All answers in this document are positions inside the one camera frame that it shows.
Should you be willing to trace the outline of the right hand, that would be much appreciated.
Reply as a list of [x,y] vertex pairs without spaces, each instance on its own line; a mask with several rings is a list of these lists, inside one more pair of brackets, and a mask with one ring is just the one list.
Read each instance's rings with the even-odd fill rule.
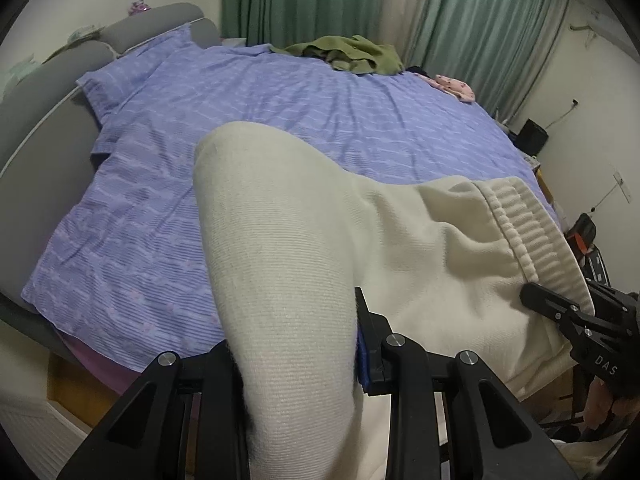
[[589,429],[601,426],[608,413],[624,417],[639,413],[639,399],[615,400],[606,383],[600,378],[593,378],[584,409],[584,422]]

